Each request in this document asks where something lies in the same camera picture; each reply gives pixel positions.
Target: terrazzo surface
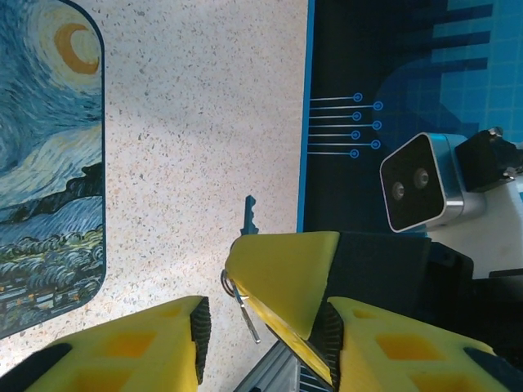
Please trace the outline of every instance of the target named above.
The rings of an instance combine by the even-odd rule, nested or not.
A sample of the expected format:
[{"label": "terrazzo surface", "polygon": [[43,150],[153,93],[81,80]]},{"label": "terrazzo surface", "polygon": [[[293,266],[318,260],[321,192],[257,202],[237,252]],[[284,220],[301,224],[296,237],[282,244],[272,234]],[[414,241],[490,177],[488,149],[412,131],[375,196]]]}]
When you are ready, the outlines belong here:
[{"label": "terrazzo surface", "polygon": [[219,273],[252,194],[261,232],[296,228],[306,2],[81,0],[105,44],[107,276],[84,307],[0,341],[0,373],[58,337],[210,297],[200,391],[230,391],[255,345]]}]

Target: camera lens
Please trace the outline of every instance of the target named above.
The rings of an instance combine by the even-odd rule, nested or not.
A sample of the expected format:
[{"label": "camera lens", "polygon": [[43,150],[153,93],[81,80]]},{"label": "camera lens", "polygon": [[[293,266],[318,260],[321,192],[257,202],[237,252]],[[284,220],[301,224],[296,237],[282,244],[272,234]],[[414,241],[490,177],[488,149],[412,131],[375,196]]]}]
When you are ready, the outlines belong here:
[{"label": "camera lens", "polygon": [[400,182],[396,182],[392,186],[392,197],[395,200],[400,201],[404,195],[405,195],[405,187]]},{"label": "camera lens", "polygon": [[423,189],[428,184],[428,173],[422,167],[414,173],[414,186],[418,189]]}]

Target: yellow foam pad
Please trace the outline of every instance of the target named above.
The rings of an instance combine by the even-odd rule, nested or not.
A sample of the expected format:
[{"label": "yellow foam pad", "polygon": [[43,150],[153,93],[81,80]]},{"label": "yellow foam pad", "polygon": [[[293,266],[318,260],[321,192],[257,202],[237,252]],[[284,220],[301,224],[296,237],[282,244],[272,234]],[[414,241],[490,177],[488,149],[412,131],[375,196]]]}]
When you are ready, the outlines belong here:
[{"label": "yellow foam pad", "polygon": [[486,344],[347,298],[329,302],[344,322],[341,392],[506,392],[463,351]]},{"label": "yellow foam pad", "polygon": [[198,389],[188,296],[66,336],[73,349],[29,392],[191,392]]},{"label": "yellow foam pad", "polygon": [[339,233],[257,234],[238,238],[226,271],[260,318],[327,382],[329,367],[305,343],[327,286]]}]

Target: painted moon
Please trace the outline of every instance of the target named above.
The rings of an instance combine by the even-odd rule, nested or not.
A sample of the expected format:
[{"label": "painted moon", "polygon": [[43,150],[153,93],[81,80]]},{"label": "painted moon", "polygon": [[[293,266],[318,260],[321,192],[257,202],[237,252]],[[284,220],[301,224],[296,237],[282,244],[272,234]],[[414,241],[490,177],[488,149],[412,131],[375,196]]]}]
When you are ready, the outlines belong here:
[{"label": "painted moon", "polygon": [[101,41],[89,20],[63,2],[36,2],[27,43],[51,80],[89,94],[101,93]]},{"label": "painted moon", "polygon": [[93,75],[98,70],[100,61],[96,59],[94,63],[87,63],[80,59],[74,51],[71,38],[75,32],[87,31],[83,24],[68,23],[61,26],[55,34],[55,45],[62,60],[78,74]]}]

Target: starry night painting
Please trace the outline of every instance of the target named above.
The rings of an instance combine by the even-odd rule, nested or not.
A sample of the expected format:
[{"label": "starry night painting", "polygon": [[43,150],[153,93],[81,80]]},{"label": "starry night painting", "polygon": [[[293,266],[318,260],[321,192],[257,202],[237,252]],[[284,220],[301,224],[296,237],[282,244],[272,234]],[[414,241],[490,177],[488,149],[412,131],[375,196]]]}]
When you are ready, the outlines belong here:
[{"label": "starry night painting", "polygon": [[59,0],[0,3],[0,338],[105,277],[103,42]]}]

